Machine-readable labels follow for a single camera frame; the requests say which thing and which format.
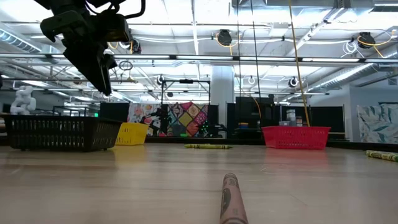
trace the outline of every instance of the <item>black basket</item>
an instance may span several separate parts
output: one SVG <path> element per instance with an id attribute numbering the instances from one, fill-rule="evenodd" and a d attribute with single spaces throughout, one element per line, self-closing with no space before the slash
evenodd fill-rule
<path id="1" fill-rule="evenodd" d="M 14 149 L 94 151 L 114 146 L 121 122 L 93 117 L 4 116 Z"/>

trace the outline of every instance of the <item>red plastic basket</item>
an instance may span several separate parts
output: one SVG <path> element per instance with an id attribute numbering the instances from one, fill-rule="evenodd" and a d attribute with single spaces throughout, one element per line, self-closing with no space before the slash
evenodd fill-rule
<path id="1" fill-rule="evenodd" d="M 270 126 L 262 128 L 267 147 L 324 149 L 330 127 Z"/>

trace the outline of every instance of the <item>yellow basket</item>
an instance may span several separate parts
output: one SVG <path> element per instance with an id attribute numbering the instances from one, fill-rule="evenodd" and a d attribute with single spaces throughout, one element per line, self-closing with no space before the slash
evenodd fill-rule
<path id="1" fill-rule="evenodd" d="M 148 124 L 123 123 L 120 126 L 116 145 L 135 146 L 143 144 L 147 136 L 148 127 Z"/>

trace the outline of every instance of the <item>table surface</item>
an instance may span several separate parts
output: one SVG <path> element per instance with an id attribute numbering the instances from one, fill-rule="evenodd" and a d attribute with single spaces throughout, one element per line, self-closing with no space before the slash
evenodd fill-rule
<path id="1" fill-rule="evenodd" d="M 398 220 L 398 163 L 364 151 L 146 144 L 89 153 L 0 147 L 0 223 L 218 223 L 228 172 L 249 223 Z"/>

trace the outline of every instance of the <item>white robot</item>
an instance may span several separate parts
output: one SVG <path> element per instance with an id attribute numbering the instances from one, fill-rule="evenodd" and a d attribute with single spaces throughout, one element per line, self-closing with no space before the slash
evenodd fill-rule
<path id="1" fill-rule="evenodd" d="M 30 111 L 36 109 L 36 99 L 31 97 L 33 87 L 20 86 L 16 93 L 16 99 L 10 108 L 11 114 L 29 115 Z"/>

